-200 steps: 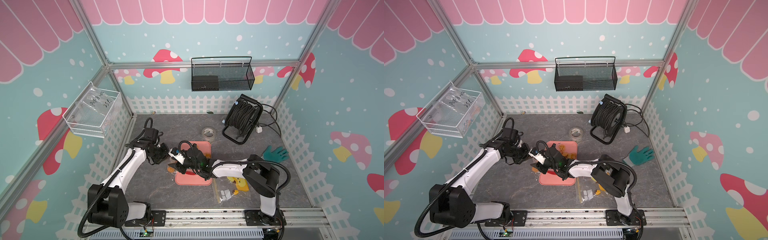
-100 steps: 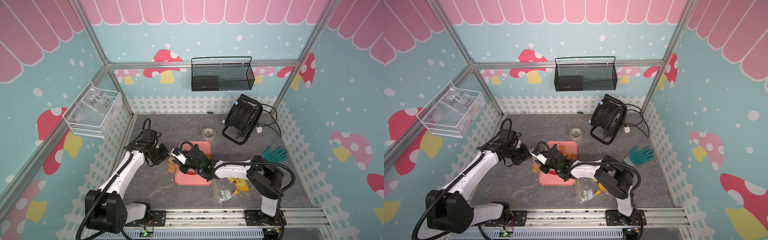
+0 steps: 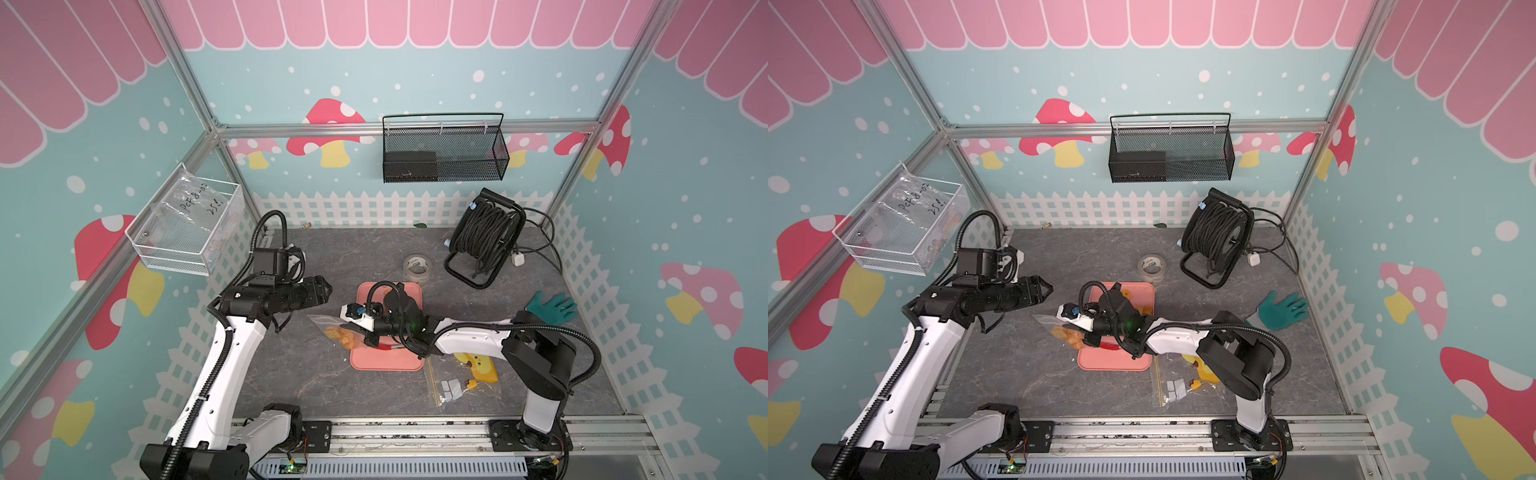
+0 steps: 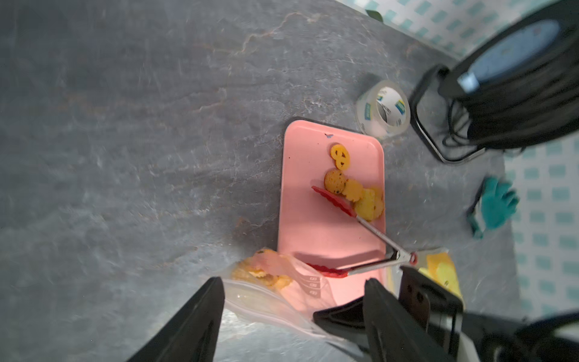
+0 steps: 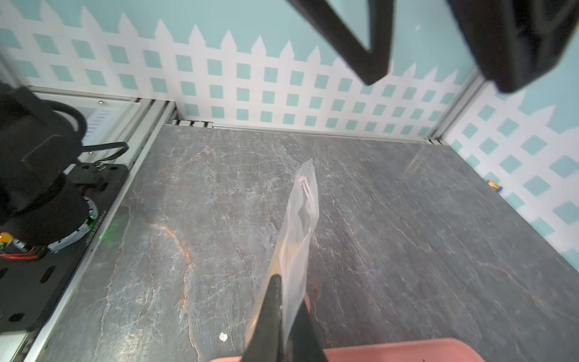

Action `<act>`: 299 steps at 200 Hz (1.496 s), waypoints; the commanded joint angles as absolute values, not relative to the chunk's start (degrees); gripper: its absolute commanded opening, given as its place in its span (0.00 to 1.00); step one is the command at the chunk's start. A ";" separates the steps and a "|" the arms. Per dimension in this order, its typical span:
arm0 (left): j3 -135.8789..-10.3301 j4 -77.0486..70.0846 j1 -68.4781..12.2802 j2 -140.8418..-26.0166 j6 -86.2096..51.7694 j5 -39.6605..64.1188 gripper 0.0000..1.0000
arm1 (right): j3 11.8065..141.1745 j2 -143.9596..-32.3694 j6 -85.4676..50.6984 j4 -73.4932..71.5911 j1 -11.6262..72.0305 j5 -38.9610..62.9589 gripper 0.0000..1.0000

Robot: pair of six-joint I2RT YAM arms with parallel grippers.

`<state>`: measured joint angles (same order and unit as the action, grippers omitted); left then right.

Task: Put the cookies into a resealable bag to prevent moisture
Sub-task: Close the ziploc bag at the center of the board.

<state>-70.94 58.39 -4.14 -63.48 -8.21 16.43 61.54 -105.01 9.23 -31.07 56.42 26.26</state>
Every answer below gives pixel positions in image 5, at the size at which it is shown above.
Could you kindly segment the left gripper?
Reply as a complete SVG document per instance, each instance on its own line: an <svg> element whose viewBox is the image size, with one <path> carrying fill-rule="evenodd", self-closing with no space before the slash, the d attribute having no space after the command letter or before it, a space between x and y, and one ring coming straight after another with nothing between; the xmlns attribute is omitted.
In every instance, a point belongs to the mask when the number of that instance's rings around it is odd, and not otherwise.
<svg viewBox="0 0 579 362"><path fill-rule="evenodd" d="M502 93L514 93L550 72L578 25L578 2L450 1L476 64Z"/></svg>

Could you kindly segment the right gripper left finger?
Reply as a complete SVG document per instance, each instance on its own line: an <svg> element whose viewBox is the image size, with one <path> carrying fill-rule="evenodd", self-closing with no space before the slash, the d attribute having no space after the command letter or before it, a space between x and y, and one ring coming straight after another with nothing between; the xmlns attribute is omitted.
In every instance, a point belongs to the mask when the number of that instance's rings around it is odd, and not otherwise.
<svg viewBox="0 0 579 362"><path fill-rule="evenodd" d="M280 275L271 276L253 336L241 362L279 362L283 360L281 289Z"/></svg>

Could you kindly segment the clear resealable bag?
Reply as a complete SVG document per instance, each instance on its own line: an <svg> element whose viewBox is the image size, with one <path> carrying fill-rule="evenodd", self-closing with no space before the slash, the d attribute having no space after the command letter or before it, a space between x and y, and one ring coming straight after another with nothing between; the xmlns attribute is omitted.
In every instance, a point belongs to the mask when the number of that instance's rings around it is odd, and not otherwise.
<svg viewBox="0 0 579 362"><path fill-rule="evenodd" d="M318 182L314 162L304 162L297 171L277 236L274 254L256 297L245 342L256 334L259 312L264 304L270 277L281 277L281 331L286 343L298 310L305 298L310 244L319 220Z"/></svg>

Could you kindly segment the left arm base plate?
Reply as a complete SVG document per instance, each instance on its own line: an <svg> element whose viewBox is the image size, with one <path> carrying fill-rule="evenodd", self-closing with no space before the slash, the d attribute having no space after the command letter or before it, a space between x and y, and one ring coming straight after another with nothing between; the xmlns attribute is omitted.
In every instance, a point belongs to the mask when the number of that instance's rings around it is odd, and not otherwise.
<svg viewBox="0 0 579 362"><path fill-rule="evenodd" d="M75 274L99 227L128 178L123 164L109 164L101 172L98 187L86 188L84 196L93 202L87 232L76 242L38 259L1 258L1 332L18 332L42 327L53 314L69 281Z"/></svg>

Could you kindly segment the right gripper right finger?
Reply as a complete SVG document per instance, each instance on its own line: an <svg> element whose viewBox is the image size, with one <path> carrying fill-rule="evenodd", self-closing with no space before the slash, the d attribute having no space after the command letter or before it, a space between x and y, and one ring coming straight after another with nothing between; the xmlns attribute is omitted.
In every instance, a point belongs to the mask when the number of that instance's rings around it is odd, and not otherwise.
<svg viewBox="0 0 579 362"><path fill-rule="evenodd" d="M284 360L291 362L328 362L315 335L308 304L303 300L289 334Z"/></svg>

